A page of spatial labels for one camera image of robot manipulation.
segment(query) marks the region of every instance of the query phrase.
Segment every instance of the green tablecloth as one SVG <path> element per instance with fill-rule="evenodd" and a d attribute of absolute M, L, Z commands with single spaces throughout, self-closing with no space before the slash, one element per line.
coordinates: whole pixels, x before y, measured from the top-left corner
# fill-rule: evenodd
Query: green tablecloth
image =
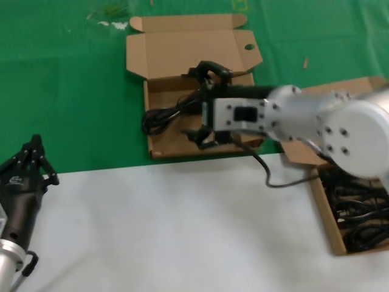
<path fill-rule="evenodd" d="M 259 85 L 389 74 L 389 0 L 2 0 L 0 161 L 40 133 L 59 172 L 154 163 L 139 128 L 142 81 L 125 70 L 135 32 L 98 22 L 234 12 L 260 45 Z M 268 141 L 262 153 L 276 150 Z"/>

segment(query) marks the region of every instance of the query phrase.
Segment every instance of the box lid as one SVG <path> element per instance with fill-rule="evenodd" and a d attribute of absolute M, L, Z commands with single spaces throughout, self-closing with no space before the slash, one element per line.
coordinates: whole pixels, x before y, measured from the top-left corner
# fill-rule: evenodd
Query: box lid
<path fill-rule="evenodd" d="M 132 17 L 142 32 L 126 39 L 127 70 L 147 79 L 180 76 L 200 61 L 217 62 L 233 72 L 246 72 L 262 62 L 243 14 Z"/>
<path fill-rule="evenodd" d="M 328 83 L 303 89 L 305 93 L 320 94 L 329 91 L 347 91 L 351 94 L 362 94 L 380 88 L 386 81 L 381 77 L 363 77 L 341 82 Z M 284 152 L 291 162 L 311 165 L 326 164 L 315 152 L 300 141 L 282 142 Z"/>

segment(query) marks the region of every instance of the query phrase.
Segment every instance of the white tablecloth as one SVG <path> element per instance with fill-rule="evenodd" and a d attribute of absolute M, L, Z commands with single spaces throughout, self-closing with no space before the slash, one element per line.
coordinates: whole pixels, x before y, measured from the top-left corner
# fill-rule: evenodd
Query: white tablecloth
<path fill-rule="evenodd" d="M 274 183 L 305 176 L 264 157 Z M 389 253 L 334 257 L 310 188 L 250 157 L 60 175 L 25 292 L 387 291 Z"/>

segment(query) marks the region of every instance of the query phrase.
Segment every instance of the robotic arm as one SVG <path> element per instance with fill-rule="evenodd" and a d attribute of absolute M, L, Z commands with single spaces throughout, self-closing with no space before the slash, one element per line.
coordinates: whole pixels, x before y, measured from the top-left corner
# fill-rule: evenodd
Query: robotic arm
<path fill-rule="evenodd" d="M 35 218 L 47 187 L 60 183 L 44 154 L 41 137 L 34 135 L 20 152 L 0 165 L 0 292 L 16 291 L 38 262 L 37 255 L 28 250 Z M 41 169 L 48 178 L 42 176 Z M 32 260 L 12 285 L 27 254 Z"/>
<path fill-rule="evenodd" d="M 210 66 L 222 72 L 220 83 L 204 73 Z M 296 139 L 351 175 L 379 178 L 389 192 L 389 88 L 352 96 L 305 94 L 292 85 L 233 86 L 230 70 L 204 61 L 188 76 L 202 82 L 207 95 L 203 127 L 185 132 L 199 148 L 230 143 L 232 132 L 276 141 Z M 215 141 L 203 143 L 211 132 Z"/>

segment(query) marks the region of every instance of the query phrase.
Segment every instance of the cardboard box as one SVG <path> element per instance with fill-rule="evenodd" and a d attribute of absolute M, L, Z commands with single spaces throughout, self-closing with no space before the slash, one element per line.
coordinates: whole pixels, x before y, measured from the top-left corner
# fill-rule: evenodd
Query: cardboard box
<path fill-rule="evenodd" d="M 174 106 L 199 88 L 196 80 L 181 77 L 200 61 L 214 61 L 231 69 L 235 85 L 254 85 L 246 71 L 262 62 L 260 50 L 250 30 L 234 30 L 245 25 L 242 14 L 133 17 L 129 23 L 141 32 L 126 39 L 127 70 L 146 78 L 145 109 Z M 172 158 L 241 151 L 234 145 L 199 150 L 182 130 L 198 129 L 201 116 L 181 116 L 161 135 L 149 136 L 152 158 Z M 241 136 L 251 147 L 262 140 Z"/>
<path fill-rule="evenodd" d="M 331 165 L 320 165 L 312 171 L 312 175 L 318 175 L 322 170 L 332 167 Z M 322 218 L 323 226 L 327 234 L 329 244 L 332 252 L 335 256 L 355 255 L 355 254 L 368 254 L 378 251 L 389 250 L 389 240 L 386 239 L 380 242 L 375 248 L 363 251 L 363 252 L 348 252 L 343 242 L 343 236 L 349 232 L 349 229 L 339 229 L 337 226 L 336 219 L 334 218 L 331 210 L 331 206 L 328 203 L 326 192 L 323 188 L 322 181 L 315 179 L 310 182 L 312 195 L 314 197 L 317 209 Z M 381 220 L 369 220 L 363 224 L 382 224 Z"/>
<path fill-rule="evenodd" d="M 313 94 L 319 94 L 329 91 L 344 90 L 351 94 L 361 94 L 372 91 L 373 89 L 379 88 L 385 84 L 385 80 L 380 77 L 364 77 L 353 80 L 346 80 L 342 82 L 330 83 L 310 88 L 303 89 L 303 92 L 309 92 Z M 291 162 L 300 164 L 314 165 L 316 168 L 312 171 L 312 175 L 318 175 L 318 173 L 332 167 L 325 161 L 320 159 L 313 150 L 302 142 L 284 142 L 282 143 L 285 154 Z M 328 199 L 323 188 L 320 179 L 315 179 L 310 182 L 312 195 L 317 205 L 318 211 L 322 218 L 322 222 L 327 234 L 329 244 L 333 253 L 336 256 L 344 256 L 350 254 L 345 247 L 343 242 L 344 230 L 340 230 L 337 226 L 336 219 L 332 214 L 331 207 L 328 203 Z M 378 247 L 365 252 L 357 252 L 353 254 L 369 253 L 376 251 L 383 251 L 389 249 L 389 242 L 383 242 Z"/>

